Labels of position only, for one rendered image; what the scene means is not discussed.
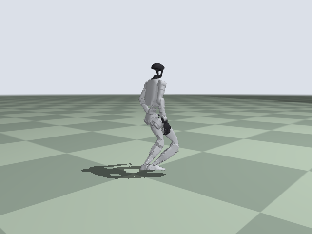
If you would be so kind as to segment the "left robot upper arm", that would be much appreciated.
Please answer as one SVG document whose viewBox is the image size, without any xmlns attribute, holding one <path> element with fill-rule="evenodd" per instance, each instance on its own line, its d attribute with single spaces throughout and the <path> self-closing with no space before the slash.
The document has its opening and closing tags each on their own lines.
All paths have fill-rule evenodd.
<svg viewBox="0 0 312 234">
<path fill-rule="evenodd" d="M 141 102 L 141 103 L 145 103 L 145 93 L 146 93 L 146 84 L 147 84 L 147 82 L 145 82 L 145 84 L 144 84 L 144 88 L 143 88 L 143 90 L 142 90 L 142 92 L 141 92 L 141 95 L 140 95 L 140 97 L 139 97 L 139 101 Z"/>
</svg>

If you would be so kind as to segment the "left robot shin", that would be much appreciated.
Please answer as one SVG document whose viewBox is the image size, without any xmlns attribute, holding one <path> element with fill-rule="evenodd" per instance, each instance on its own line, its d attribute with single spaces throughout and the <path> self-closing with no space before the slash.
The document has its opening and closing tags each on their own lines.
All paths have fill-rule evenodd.
<svg viewBox="0 0 312 234">
<path fill-rule="evenodd" d="M 163 146 L 164 147 L 164 146 Z M 149 165 L 153 159 L 160 153 L 160 151 L 162 150 L 162 148 L 159 148 L 158 146 L 156 146 L 156 143 L 152 146 L 150 152 L 149 152 L 149 156 L 147 157 L 146 161 L 145 161 L 145 165 Z"/>
</svg>

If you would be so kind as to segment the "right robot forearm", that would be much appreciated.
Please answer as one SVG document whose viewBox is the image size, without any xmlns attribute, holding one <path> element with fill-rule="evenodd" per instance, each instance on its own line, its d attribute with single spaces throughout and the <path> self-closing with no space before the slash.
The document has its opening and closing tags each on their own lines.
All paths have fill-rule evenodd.
<svg viewBox="0 0 312 234">
<path fill-rule="evenodd" d="M 158 108 L 159 108 L 160 117 L 163 118 L 164 121 L 166 121 L 167 117 L 166 117 L 166 113 L 165 113 L 165 100 L 163 98 L 161 98 L 160 106 L 158 106 Z"/>
</svg>

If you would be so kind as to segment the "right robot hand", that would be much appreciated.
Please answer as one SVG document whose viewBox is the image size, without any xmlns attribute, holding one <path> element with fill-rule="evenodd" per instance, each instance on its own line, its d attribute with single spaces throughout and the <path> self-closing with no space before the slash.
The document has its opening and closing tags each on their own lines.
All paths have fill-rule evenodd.
<svg viewBox="0 0 312 234">
<path fill-rule="evenodd" d="M 164 119 L 161 118 L 161 121 L 162 121 L 162 123 L 164 123 L 164 126 L 163 126 L 164 127 L 164 135 L 167 135 L 168 133 L 170 133 L 170 129 L 171 129 L 169 123 L 167 123 L 168 120 L 164 121 Z"/>
</svg>

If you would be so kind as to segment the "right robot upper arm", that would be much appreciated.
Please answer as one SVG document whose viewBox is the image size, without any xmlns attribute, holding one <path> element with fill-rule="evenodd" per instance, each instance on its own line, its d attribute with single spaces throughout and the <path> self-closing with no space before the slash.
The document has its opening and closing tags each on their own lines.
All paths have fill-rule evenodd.
<svg viewBox="0 0 312 234">
<path fill-rule="evenodd" d="M 160 100 L 161 100 L 161 98 L 163 98 L 167 84 L 166 84 L 166 82 L 159 80 L 157 85 L 158 85 L 158 94 L 157 94 L 156 102 L 158 105 L 160 105 Z"/>
</svg>

